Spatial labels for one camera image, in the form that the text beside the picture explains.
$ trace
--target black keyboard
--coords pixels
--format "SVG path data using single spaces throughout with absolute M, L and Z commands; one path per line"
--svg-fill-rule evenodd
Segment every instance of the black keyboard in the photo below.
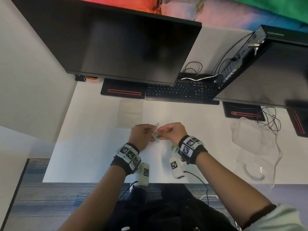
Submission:
M 213 100 L 217 94 L 218 89 L 213 82 L 177 80 L 173 87 L 149 84 L 145 99 L 219 105 L 219 101 Z

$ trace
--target light green sleeve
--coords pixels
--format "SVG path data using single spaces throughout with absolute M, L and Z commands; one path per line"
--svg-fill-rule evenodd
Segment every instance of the light green sleeve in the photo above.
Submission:
M 307 231 L 299 219 L 299 212 L 287 205 L 280 205 L 271 213 L 253 223 L 245 231 Z

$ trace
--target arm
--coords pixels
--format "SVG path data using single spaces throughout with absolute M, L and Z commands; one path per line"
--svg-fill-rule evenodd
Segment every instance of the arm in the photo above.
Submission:
M 154 128 L 156 126 L 149 124 L 136 125 L 132 128 L 128 142 L 135 145 L 139 151 L 144 150 L 150 141 L 155 141 L 152 137 Z M 122 167 L 110 166 L 94 190 L 58 230 L 102 230 L 114 210 L 126 174 Z
M 160 127 L 157 134 L 161 136 L 160 139 L 169 139 L 178 145 L 187 132 L 181 123 L 171 123 Z M 241 227 L 253 214 L 272 204 L 258 190 L 221 165 L 209 153 L 201 152 L 197 156 L 196 166 Z

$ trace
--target white wall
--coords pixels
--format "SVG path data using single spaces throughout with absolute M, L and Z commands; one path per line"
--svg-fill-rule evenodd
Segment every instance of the white wall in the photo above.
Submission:
M 0 226 L 28 157 L 50 158 L 55 143 L 0 126 Z
M 0 126 L 56 142 L 76 81 L 10 0 L 0 0 Z

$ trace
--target person's right hand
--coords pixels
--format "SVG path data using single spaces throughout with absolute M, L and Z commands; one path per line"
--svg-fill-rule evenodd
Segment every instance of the person's right hand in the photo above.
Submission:
M 175 122 L 158 128 L 156 134 L 160 136 L 160 140 L 170 140 L 172 143 L 179 145 L 179 141 L 187 135 L 187 132 L 182 123 Z

